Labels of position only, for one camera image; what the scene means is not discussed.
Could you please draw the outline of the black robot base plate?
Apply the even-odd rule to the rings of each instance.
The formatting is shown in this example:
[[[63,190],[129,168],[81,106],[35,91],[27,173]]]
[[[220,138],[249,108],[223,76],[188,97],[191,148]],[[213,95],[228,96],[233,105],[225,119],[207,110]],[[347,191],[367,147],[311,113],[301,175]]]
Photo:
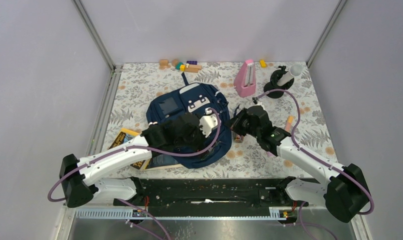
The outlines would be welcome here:
[[[136,196],[129,203],[153,211],[173,213],[247,213],[269,207],[291,211],[301,205],[282,188],[281,178],[203,178],[136,180]]]

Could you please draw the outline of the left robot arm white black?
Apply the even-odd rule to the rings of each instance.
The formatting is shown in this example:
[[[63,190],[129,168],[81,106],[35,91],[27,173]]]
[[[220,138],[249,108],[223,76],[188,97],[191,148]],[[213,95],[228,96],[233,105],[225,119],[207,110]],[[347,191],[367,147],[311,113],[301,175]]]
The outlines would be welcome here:
[[[81,158],[74,154],[65,156],[55,185],[61,186],[63,200],[69,208],[81,207],[94,199],[122,199],[134,206],[140,205],[145,193],[134,180],[109,178],[108,175],[149,160],[155,154],[198,156],[208,150],[204,144],[217,125],[213,114],[199,117],[185,113],[176,119],[154,122],[141,134],[105,152]]]

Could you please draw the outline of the navy blue student backpack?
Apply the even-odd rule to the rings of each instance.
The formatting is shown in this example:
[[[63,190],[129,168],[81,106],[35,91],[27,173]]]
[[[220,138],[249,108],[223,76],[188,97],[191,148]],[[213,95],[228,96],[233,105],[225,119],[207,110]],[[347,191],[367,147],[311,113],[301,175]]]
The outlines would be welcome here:
[[[148,129],[142,131],[148,146],[158,149],[161,154],[171,155],[188,169],[208,166],[222,158],[232,146],[232,131],[225,124],[230,120],[228,101],[213,85],[184,82],[185,86],[163,94],[151,101],[146,112]],[[176,119],[185,113],[203,116],[216,115],[219,123],[196,152],[187,147],[164,151],[160,147],[166,143],[161,123]]]

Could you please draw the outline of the yellow black treehouse book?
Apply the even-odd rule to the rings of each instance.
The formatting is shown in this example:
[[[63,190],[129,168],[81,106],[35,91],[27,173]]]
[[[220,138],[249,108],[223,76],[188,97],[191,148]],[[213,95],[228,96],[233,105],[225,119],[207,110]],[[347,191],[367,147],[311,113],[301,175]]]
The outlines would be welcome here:
[[[138,136],[140,133],[141,133],[141,131],[133,131],[133,130],[127,129],[127,128],[121,128],[119,133],[115,137],[114,141],[109,146],[108,150],[115,148],[119,145],[122,145],[126,142],[129,142],[130,140],[132,140],[133,138]],[[138,161],[138,162],[132,163],[130,166],[136,170],[144,171],[146,169],[146,166],[150,162],[150,160],[151,159],[149,158],[146,160]]]

